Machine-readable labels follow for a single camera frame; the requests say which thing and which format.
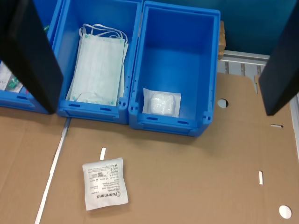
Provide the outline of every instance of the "wooden block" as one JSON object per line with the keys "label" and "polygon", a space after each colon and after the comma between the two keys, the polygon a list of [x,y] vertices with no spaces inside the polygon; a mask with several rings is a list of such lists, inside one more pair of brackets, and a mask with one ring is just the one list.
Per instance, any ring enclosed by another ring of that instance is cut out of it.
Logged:
{"label": "wooden block", "polygon": [[225,30],[224,30],[224,22],[220,22],[220,38],[219,38],[219,51],[224,51],[226,47],[225,42]]}
{"label": "wooden block", "polygon": [[222,59],[224,51],[218,51],[218,60]]}

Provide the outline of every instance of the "white ear loop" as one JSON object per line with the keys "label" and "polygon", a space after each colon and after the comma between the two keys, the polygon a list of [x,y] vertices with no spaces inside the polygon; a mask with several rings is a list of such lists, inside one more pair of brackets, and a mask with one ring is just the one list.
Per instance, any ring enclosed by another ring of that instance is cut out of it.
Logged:
{"label": "white ear loop", "polygon": [[118,37],[123,38],[123,37],[122,37],[122,32],[121,32],[120,30],[113,29],[113,28],[100,29],[100,28],[96,28],[96,27],[94,27],[94,26],[90,26],[90,27],[92,27],[91,34],[93,34],[93,29],[96,29],[96,30],[103,30],[103,31],[111,31],[111,32],[115,32],[115,33],[117,33]]}
{"label": "white ear loop", "polygon": [[[92,26],[90,26],[88,24],[83,24],[83,27],[81,27],[79,29],[79,35],[81,37],[83,37],[83,34],[87,33],[85,26],[92,27]],[[111,36],[109,36],[109,38],[122,39],[122,36],[120,36],[120,34],[117,31],[114,31],[114,30],[109,30],[107,32],[104,32],[104,33],[101,33],[101,34],[97,34],[95,36],[102,36],[102,35],[105,35],[105,34],[108,34],[108,33],[116,33],[117,34],[117,35],[111,35]]]}
{"label": "white ear loop", "polygon": [[103,28],[106,28],[106,29],[116,30],[116,31],[120,32],[121,37],[122,37],[122,34],[124,34],[124,36],[126,37],[126,42],[125,43],[128,43],[128,37],[127,37],[127,35],[124,32],[122,32],[121,30],[114,29],[114,28],[111,28],[111,27],[105,27],[105,26],[103,26],[101,24],[94,24],[93,27],[95,28],[95,26],[97,26],[97,27],[103,27]]}

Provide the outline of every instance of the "plastic bag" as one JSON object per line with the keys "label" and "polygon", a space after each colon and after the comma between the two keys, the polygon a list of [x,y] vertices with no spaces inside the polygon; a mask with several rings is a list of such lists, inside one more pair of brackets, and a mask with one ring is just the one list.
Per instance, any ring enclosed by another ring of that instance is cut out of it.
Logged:
{"label": "plastic bag", "polygon": [[181,94],[143,89],[143,113],[178,118]]}
{"label": "plastic bag", "polygon": [[22,87],[23,84],[18,80],[18,78],[14,76],[14,74],[11,74],[5,90],[11,92],[20,92]]}

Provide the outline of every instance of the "gauze pad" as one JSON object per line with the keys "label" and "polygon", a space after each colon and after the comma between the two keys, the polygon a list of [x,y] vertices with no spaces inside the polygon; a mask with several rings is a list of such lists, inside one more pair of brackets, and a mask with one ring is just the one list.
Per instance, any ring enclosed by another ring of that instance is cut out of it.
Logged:
{"label": "gauze pad", "polygon": [[143,113],[178,118],[181,103],[180,93],[160,92],[143,89]]}
{"label": "gauze pad", "polygon": [[128,203],[122,158],[83,165],[86,210]]}

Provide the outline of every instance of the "blue wall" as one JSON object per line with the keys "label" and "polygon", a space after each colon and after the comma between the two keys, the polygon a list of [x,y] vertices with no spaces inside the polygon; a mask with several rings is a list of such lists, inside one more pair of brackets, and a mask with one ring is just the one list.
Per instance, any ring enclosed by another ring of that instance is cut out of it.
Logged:
{"label": "blue wall", "polygon": [[156,1],[220,10],[226,50],[264,55],[271,54],[296,3],[296,0]]}

